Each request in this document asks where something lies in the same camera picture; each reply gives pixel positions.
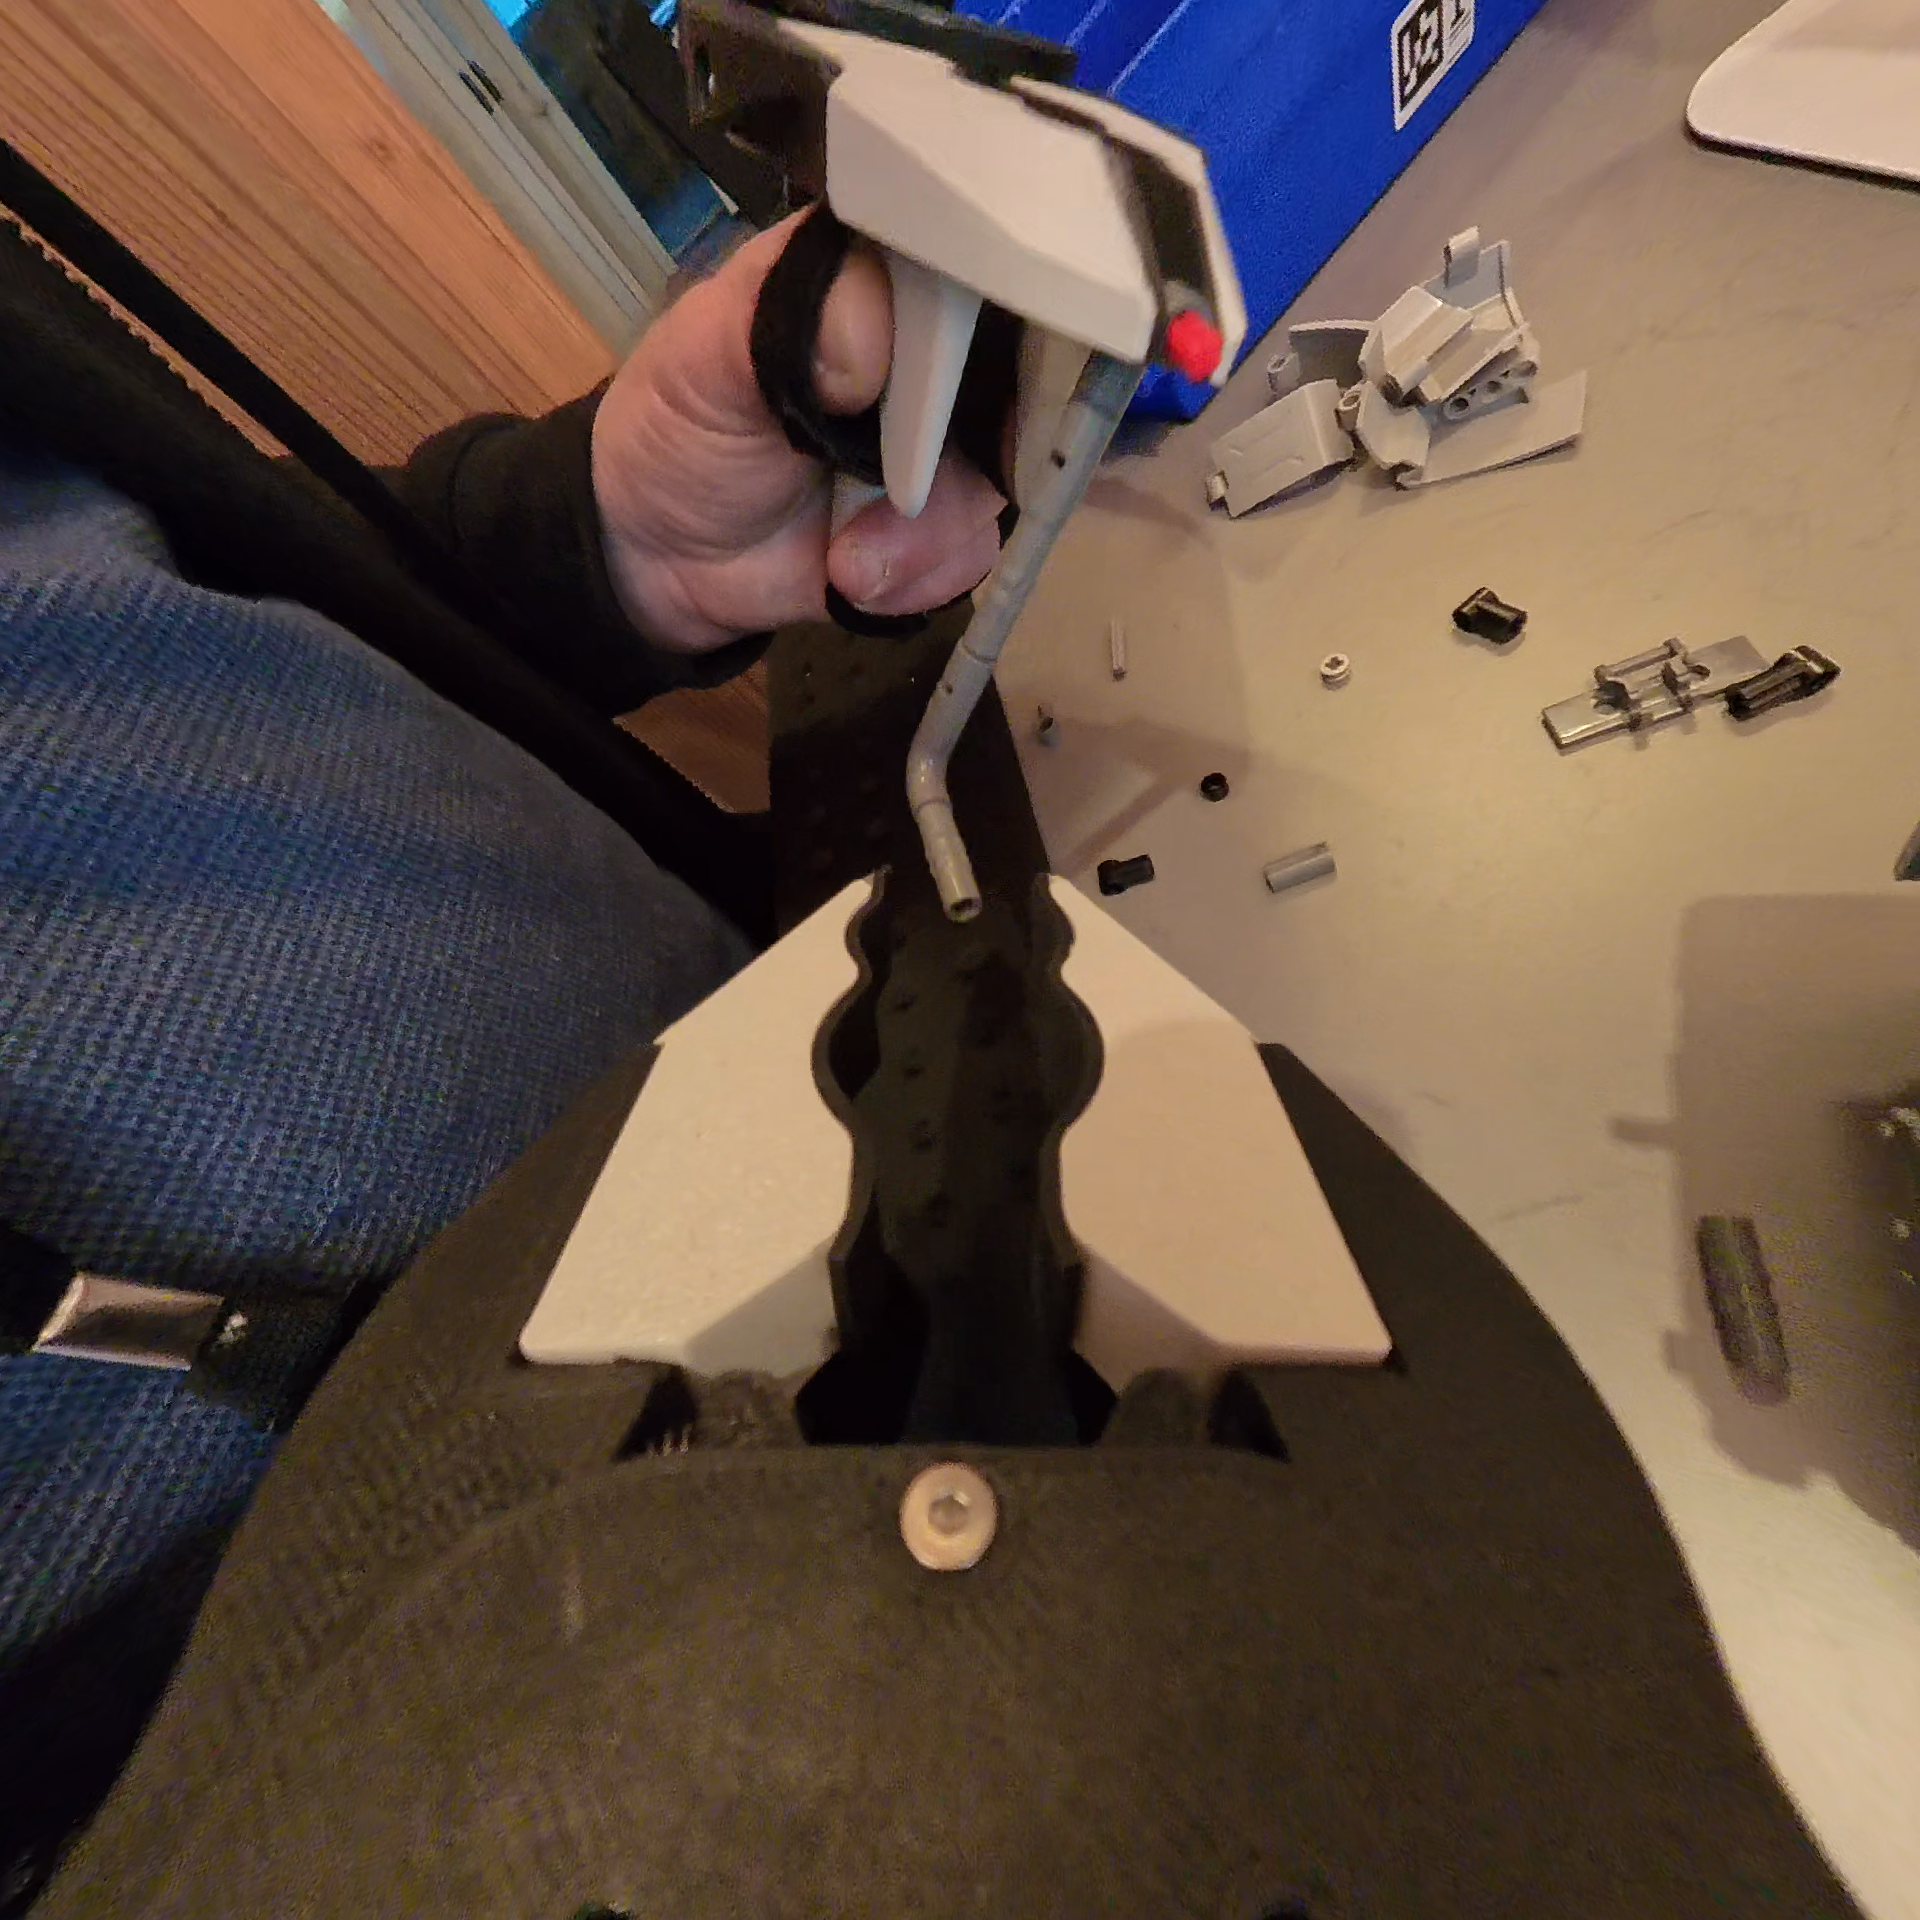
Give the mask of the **black perforated pad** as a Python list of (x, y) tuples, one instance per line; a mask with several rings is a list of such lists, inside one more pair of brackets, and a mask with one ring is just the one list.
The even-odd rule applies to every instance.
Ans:
[(913, 641), (785, 632), (769, 665), (775, 913), (794, 931), (845, 886), (855, 987), (811, 1063), (853, 1147), (827, 1267), (834, 1342), (798, 1395), (816, 1446), (1075, 1448), (1114, 1393), (1075, 1351), (1087, 1257), (1061, 1147), (1102, 1071), (1065, 987), (1072, 927), (999, 695), (949, 790), (983, 908), (952, 922), (929, 874), (906, 756), (963, 628)]

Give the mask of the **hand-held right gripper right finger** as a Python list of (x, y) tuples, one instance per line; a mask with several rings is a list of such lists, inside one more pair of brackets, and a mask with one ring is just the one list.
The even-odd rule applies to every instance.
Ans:
[(1078, 1351), (1099, 1375), (1378, 1368), (1390, 1332), (1255, 1038), (1067, 880), (1049, 891), (1102, 1042), (1061, 1147)]

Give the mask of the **small grey brick panel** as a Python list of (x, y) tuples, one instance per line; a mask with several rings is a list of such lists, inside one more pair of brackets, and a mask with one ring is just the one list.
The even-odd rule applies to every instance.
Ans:
[(1288, 331), (1288, 347), (1266, 364), (1272, 400), (1283, 400), (1304, 386), (1331, 380), (1344, 394), (1360, 383), (1360, 355), (1370, 339), (1370, 320), (1306, 322)]

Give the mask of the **blue plastic bin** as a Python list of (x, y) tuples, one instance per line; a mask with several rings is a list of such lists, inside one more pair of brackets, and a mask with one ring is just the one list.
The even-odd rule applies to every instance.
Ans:
[(959, 2), (1208, 159), (1245, 351), (1408, 169), (1541, 2)]

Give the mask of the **grey brick wing assembly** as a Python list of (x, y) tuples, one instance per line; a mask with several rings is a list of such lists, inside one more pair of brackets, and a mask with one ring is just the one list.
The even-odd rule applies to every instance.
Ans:
[(1440, 275), (1365, 330), (1337, 418), (1374, 470), (1415, 492), (1576, 447), (1587, 399), (1584, 374), (1544, 383), (1509, 240), (1467, 230), (1447, 240)]

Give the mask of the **grey track link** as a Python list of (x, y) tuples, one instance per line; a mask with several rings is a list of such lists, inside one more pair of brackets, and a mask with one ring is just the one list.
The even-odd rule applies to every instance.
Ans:
[(1703, 647), (1670, 639), (1600, 664), (1583, 692), (1544, 708), (1544, 732), (1559, 752), (1571, 752), (1609, 736), (1662, 729), (1694, 708), (1725, 704), (1766, 667), (1766, 657), (1745, 636)]

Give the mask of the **person's left hand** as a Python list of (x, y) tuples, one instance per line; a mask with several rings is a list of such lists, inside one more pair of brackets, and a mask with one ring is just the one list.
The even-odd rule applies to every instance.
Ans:
[(798, 454), (753, 371), (761, 283), (791, 215), (694, 282), (638, 339), (592, 422), (592, 495), (615, 596), (680, 657), (827, 612), (931, 612), (979, 587), (1002, 552), (1002, 496), (947, 454), (920, 518), (888, 496), (832, 524), (832, 476)]

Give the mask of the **wooden panel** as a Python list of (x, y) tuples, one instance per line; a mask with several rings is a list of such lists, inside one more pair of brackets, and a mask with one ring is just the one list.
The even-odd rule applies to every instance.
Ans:
[(317, 4), (5, 2), (2, 121), (361, 460), (546, 412), (613, 371)]

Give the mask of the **dark grey brick axle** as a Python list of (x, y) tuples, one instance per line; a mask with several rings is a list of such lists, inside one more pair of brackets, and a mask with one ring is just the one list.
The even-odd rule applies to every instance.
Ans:
[(1728, 1376), (1755, 1403), (1786, 1403), (1793, 1393), (1793, 1368), (1776, 1289), (1753, 1218), (1702, 1217), (1697, 1222), (1697, 1268)]

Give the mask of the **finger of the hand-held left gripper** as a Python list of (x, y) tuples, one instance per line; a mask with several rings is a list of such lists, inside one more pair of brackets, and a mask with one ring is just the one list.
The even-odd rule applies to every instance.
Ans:
[(1095, 132), (1120, 168), (1120, 198), (1160, 308), (1150, 361), (1224, 386), (1245, 346), (1246, 306), (1202, 151), (1102, 95), (1033, 78), (1021, 78), (1017, 91), (1039, 112)]
[(800, 18), (781, 41), (827, 75), (816, 195), (845, 227), (1024, 322), (1152, 364), (1160, 308), (1095, 132), (917, 47)]

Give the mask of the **grey curved brick panel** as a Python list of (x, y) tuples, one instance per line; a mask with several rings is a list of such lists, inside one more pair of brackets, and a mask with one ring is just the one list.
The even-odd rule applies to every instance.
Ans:
[(1351, 467), (1355, 442), (1343, 424), (1344, 399), (1335, 380), (1315, 380), (1216, 439), (1205, 487), (1210, 508), (1239, 520)]

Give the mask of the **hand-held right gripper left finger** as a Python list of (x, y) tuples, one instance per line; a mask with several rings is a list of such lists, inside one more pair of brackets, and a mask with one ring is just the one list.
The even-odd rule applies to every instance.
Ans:
[(857, 983), (848, 929), (871, 897), (853, 880), (663, 1032), (521, 1358), (696, 1376), (806, 1376), (827, 1358), (853, 1147), (811, 1052)]

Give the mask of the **grey bent brick tube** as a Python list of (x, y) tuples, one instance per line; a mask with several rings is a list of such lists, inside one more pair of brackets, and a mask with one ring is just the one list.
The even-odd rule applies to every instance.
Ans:
[(952, 924), (975, 924), (983, 911), (967, 839), (952, 793), (953, 755), (975, 711), (995, 681), (1002, 651), (1014, 636), (1042, 569), (1071, 518), (1081, 505), (1095, 467), (1110, 454), (1125, 409), (1145, 380), (1145, 364), (1093, 353), (1078, 377), (1053, 433), (1040, 490), (1005, 547), (983, 596), (953, 644), (907, 746), (903, 793), (920, 830), (934, 890)]

